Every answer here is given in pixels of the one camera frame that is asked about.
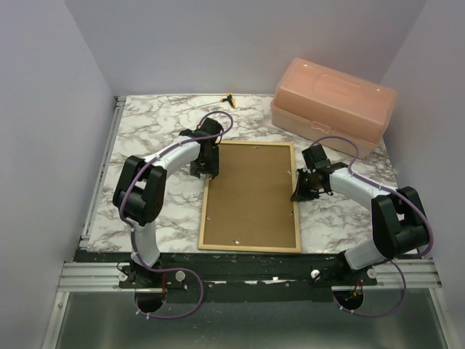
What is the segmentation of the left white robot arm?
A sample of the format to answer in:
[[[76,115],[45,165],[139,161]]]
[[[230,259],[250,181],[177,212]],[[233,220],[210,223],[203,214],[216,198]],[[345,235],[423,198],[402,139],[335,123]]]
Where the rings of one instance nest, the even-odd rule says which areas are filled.
[[[155,286],[161,269],[156,242],[155,219],[165,197],[166,181],[184,166],[194,177],[214,179],[219,174],[219,145],[227,130],[205,117],[196,129],[185,129],[169,146],[148,159],[128,157],[113,194],[113,205],[130,229],[132,260],[139,264],[136,278],[143,286]]]

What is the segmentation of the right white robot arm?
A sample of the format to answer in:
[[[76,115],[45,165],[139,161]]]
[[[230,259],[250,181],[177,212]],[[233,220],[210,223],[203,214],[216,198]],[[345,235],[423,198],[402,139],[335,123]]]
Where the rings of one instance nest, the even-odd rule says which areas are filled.
[[[415,189],[391,188],[358,174],[351,164],[333,164],[318,143],[302,155],[306,167],[297,170],[292,202],[339,193],[371,211],[371,237],[337,254],[328,271],[320,273],[323,278],[349,285],[359,279],[363,268],[430,247],[432,229]]]

